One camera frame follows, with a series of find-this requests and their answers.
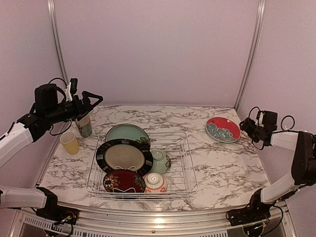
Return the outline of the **yellow mug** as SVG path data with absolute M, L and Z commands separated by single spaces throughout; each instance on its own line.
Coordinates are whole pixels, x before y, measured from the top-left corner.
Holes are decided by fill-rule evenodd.
M 60 136 L 60 142 L 64 149 L 70 155 L 75 155 L 79 152 L 77 138 L 73 132 L 65 132 Z

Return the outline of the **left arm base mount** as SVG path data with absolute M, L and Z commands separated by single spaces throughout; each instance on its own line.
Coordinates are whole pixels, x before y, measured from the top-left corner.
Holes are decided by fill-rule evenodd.
M 54 221 L 55 225 L 75 225 L 78 219 L 79 210 L 70 207 L 57 205 L 55 207 L 44 207 L 36 210 L 36 215 Z

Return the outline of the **black rimmed grey plate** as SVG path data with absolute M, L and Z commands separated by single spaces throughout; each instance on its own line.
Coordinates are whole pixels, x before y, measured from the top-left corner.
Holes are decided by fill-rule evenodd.
M 153 166 L 150 150 L 138 142 L 127 139 L 114 139 L 103 143 L 96 150 L 95 158 L 105 172 L 128 169 L 144 176 Z

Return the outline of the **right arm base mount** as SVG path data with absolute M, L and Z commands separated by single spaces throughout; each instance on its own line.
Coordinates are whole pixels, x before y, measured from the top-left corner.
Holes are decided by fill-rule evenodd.
M 226 219 L 230 222 L 231 226 L 243 225 L 252 222 L 261 221 L 270 218 L 270 208 L 261 207 L 244 207 L 229 210 L 226 213 Z

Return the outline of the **floral ceramic tumbler cup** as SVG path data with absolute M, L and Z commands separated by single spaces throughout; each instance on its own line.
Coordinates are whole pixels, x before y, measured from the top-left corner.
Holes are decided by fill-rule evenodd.
M 75 124 L 81 137 L 89 137 L 93 133 L 90 116 L 86 115 L 81 120 L 75 120 Z

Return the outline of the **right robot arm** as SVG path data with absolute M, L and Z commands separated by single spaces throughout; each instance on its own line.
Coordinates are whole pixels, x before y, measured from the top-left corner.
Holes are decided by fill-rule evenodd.
M 239 123 L 253 143 L 262 143 L 260 150 L 272 147 L 291 155 L 287 171 L 271 185 L 257 190 L 245 209 L 244 216 L 255 221 L 264 210 L 278 201 L 283 201 L 301 188 L 316 183 L 316 136 L 307 131 L 294 130 L 293 127 L 278 126 L 278 114 L 259 109 L 254 119 L 247 116 Z

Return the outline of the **red plate with teal flower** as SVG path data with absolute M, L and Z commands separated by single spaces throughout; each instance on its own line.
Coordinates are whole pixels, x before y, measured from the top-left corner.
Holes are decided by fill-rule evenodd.
M 241 137 L 239 126 L 232 120 L 224 117 L 213 117 L 206 122 L 207 134 L 222 143 L 234 143 Z

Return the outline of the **light teal plate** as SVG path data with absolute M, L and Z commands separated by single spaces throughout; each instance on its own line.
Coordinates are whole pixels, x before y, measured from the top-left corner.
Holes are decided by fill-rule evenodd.
M 132 140 L 145 146 L 148 150 L 151 147 L 148 134 L 142 128 L 128 123 L 116 125 L 108 131 L 105 141 L 114 139 Z

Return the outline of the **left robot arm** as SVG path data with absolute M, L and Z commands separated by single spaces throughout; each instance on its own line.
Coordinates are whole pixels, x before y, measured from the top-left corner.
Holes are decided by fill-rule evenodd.
M 66 89 L 46 83 L 35 89 L 35 102 L 30 111 L 13 122 L 0 138 L 0 165 L 4 167 L 17 153 L 39 140 L 60 122 L 79 121 L 103 101 L 101 95 L 83 91 L 77 94 L 77 79 L 71 79 Z M 35 208 L 37 214 L 57 220 L 62 207 L 53 192 L 43 187 L 18 188 L 0 185 L 2 209 Z

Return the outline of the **dark red floral plate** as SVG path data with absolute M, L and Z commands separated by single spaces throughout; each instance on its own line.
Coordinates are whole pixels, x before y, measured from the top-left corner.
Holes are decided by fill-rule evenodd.
M 103 178 L 103 186 L 109 193 L 144 193 L 146 184 L 138 173 L 126 170 L 112 170 Z

